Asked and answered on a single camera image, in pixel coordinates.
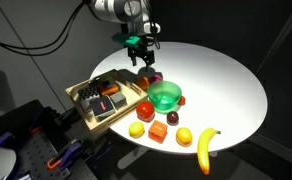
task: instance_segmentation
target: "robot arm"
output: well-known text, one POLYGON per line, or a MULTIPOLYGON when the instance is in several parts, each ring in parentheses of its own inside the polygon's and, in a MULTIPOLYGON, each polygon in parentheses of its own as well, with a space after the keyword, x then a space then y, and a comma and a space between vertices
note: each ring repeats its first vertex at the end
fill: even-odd
POLYGON ((116 37, 121 36, 120 39, 126 39, 125 42, 138 39, 136 46, 127 46, 133 66, 136 65, 136 57, 145 61, 146 70, 155 62, 154 52, 147 46, 148 41, 155 42, 154 35, 160 32, 160 26, 152 20, 148 0, 92 0, 88 7, 99 20, 127 24, 129 34, 117 34, 116 37))

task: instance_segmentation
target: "banana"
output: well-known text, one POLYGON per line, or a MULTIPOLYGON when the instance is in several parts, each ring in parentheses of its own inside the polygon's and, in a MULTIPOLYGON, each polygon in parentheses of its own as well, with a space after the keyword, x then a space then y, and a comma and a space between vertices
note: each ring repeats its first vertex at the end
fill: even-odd
POLYGON ((210 170, 208 157, 209 142, 215 136, 215 134, 220 133, 220 131, 215 130, 214 128, 207 128, 199 136, 197 145, 197 158, 199 166, 205 175, 208 175, 210 170))

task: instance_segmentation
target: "white round table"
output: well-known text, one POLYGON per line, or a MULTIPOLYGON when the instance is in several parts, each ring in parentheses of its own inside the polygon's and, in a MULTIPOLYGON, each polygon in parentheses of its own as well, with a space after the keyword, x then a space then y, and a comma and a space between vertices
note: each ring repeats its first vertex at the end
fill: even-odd
MULTIPOLYGON (((186 97, 186 105, 178 111, 179 124, 168 125, 168 134, 162 144, 148 138, 153 123, 144 123, 145 134, 134 139, 128 127, 140 121, 132 112, 111 126, 120 136, 141 147, 176 154, 197 152, 200 133, 213 127, 221 131, 209 144, 210 152, 232 147, 250 137, 263 123, 267 112, 265 91, 246 67, 222 53, 205 47, 175 42, 161 42, 155 51, 155 63, 151 66, 163 75, 164 80, 178 84, 186 97), (182 147, 176 142, 176 131, 187 127, 193 135, 193 143, 182 147)), ((122 49, 104 59, 93 71, 91 78, 111 69, 127 69, 135 74, 145 63, 137 58, 132 66, 127 49, 122 49)), ((156 113, 155 119, 166 123, 166 116, 156 113)))

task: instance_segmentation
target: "green bowl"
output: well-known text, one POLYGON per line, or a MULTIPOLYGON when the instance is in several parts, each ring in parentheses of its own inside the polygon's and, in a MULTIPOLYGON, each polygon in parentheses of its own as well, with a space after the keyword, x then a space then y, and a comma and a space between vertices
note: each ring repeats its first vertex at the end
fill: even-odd
POLYGON ((166 112, 175 108, 182 96, 182 90, 173 82, 158 81, 148 87, 147 94, 157 112, 166 112))

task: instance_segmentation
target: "yellow lemon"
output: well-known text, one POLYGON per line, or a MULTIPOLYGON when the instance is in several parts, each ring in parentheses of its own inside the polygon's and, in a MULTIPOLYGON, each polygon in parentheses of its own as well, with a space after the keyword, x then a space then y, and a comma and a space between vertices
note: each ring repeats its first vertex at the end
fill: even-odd
POLYGON ((193 141, 193 135, 188 128, 181 127, 176 132, 176 141, 182 146, 189 146, 193 141))
POLYGON ((144 134, 144 125, 141 122, 133 122, 129 126, 129 135, 133 138, 139 138, 144 134))

